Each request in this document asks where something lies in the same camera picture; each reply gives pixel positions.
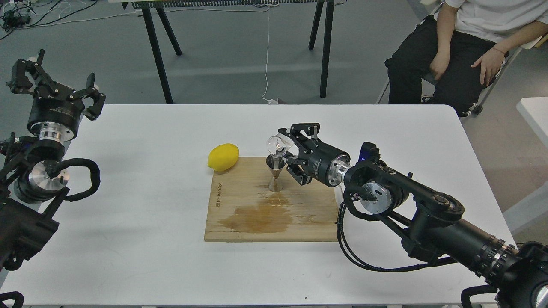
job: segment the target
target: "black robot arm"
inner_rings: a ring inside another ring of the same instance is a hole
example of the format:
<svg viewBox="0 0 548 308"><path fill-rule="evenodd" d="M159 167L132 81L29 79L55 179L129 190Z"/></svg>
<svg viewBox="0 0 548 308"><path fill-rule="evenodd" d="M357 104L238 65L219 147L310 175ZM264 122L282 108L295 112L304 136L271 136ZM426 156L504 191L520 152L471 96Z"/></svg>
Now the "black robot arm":
<svg viewBox="0 0 548 308"><path fill-rule="evenodd" d="M5 155L0 170L0 270L17 270L23 260L30 260L42 250L57 231L59 223L53 215L63 201L77 201L91 196L100 185L99 167L89 159L73 158L63 161L64 142L74 139L82 115L91 120L101 114L105 95L96 86L95 74L87 80L85 89L76 91L57 83L42 69L44 50L36 61L19 59L12 70L8 86L12 93L30 94L34 101L27 128L34 136L15 137L0 141L0 153ZM29 74L35 82L29 81ZM82 99L91 98L93 104L85 108ZM68 167L86 167L90 171L91 187L68 196ZM10 186L17 198L28 204L51 200L43 213L11 198ZM20 308L20 293L0 294L3 301L14 299Z"/></svg>
<svg viewBox="0 0 548 308"><path fill-rule="evenodd" d="M471 296L495 292L498 292L496 300L502 308L548 306L548 246L528 242L518 250L470 224L461 218L464 207L457 199L414 181L411 173L404 175L388 167L372 143L362 145L358 162L351 166L346 152L317 138L318 123L295 124L278 132L295 143L299 154L293 155L287 149L271 154L283 154L287 170L300 184L310 182L300 182L300 179L314 178L330 187L339 183L345 185L344 201L339 209L338 239L343 252L354 264L374 271L408 271L456 261L487 282L486 286L463 290L464 308L471 308ZM284 144L286 142L280 138L278 147ZM411 219L394 211L409 194L413 195L416 204ZM366 212L356 208L357 201ZM351 251L344 238L346 209L360 219L384 223L400 236L410 257L427 264L381 269L365 263ZM449 258L440 259L443 254Z"/></svg>

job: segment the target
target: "light bulb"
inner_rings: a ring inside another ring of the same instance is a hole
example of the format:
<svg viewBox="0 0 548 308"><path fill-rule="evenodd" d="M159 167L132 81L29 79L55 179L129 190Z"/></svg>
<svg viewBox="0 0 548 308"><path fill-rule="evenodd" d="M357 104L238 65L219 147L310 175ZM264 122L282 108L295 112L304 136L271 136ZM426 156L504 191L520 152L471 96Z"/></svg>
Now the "light bulb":
<svg viewBox="0 0 548 308"><path fill-rule="evenodd" d="M266 147L269 150L269 153L275 158L283 157L287 150L293 146L291 140L287 140L287 137L277 134L272 136L266 142Z"/></svg>

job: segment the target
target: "black table leg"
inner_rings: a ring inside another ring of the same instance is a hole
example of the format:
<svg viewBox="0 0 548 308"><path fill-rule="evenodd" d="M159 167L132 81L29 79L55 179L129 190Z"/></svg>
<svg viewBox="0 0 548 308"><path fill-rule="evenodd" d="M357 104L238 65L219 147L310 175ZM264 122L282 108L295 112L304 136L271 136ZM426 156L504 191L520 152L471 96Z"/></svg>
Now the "black table leg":
<svg viewBox="0 0 548 308"><path fill-rule="evenodd" d="M331 29L333 27L333 9L334 1L327 2L326 9L326 31L323 37L323 57L322 57L322 79L319 85L319 97L326 97L327 91L327 70L329 69L329 48L331 46Z"/></svg>
<svg viewBox="0 0 548 308"><path fill-rule="evenodd" d="M162 90L164 91L165 103L173 104L171 91L169 90L168 77L165 75L164 62L162 61L162 54L160 53L160 47L158 46L158 38L154 31L154 23L152 22L150 8L147 5L143 5L141 9L142 16L145 19L146 32L149 33L150 47L152 47L152 54L154 55L154 61L156 62L156 68L158 69L160 83L162 84Z"/></svg>
<svg viewBox="0 0 548 308"><path fill-rule="evenodd" d="M177 38L175 38L175 34L173 34L173 29L171 28L171 25L169 24L169 20L165 14L164 8L156 8L156 11L158 11L158 16L160 16L160 20L162 21L162 24L164 25L164 29L168 34L168 37L172 43L173 49L175 49L175 54L182 55L181 48L179 47Z"/></svg>
<svg viewBox="0 0 548 308"><path fill-rule="evenodd" d="M316 43L316 34L318 34L319 18L322 16L323 2L316 3L316 12L314 13L314 22L312 23L312 32L310 33L309 49L314 49Z"/></svg>

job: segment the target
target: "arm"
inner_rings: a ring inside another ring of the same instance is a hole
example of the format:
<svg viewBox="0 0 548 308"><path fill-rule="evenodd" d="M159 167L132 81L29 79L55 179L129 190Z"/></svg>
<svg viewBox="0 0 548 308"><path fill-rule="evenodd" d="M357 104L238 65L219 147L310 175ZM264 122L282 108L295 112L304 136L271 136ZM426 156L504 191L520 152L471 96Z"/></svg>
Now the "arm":
<svg viewBox="0 0 548 308"><path fill-rule="evenodd" d="M491 79L493 79L499 71L500 66L504 61L504 55L510 49L529 43L537 37L544 35L546 32L548 32L548 24L535 20L530 24L523 26L510 37L497 43L492 49L488 50L472 64L472 67L477 67L481 64L479 82L486 86L489 85Z"/></svg>
<svg viewBox="0 0 548 308"><path fill-rule="evenodd" d="M442 5L438 14L438 52L430 64L430 71L435 80L442 77L449 65L451 36L453 36L455 30L456 12L458 10L459 8L451 7L446 3Z"/></svg>

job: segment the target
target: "hand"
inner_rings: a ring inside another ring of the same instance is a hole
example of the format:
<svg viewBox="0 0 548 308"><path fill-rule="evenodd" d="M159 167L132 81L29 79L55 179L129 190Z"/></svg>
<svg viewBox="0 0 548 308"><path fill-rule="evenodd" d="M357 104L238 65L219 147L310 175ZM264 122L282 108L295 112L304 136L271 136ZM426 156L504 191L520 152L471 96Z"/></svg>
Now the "hand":
<svg viewBox="0 0 548 308"><path fill-rule="evenodd" d="M470 67L477 67L481 64L481 74L479 75L479 83L489 86L489 82L499 72L503 65L504 54L498 50L490 49L484 53Z"/></svg>
<svg viewBox="0 0 548 308"><path fill-rule="evenodd" d="M430 71L434 75L435 80L442 78L447 66L449 65L449 53L437 53L432 63L430 64Z"/></svg>

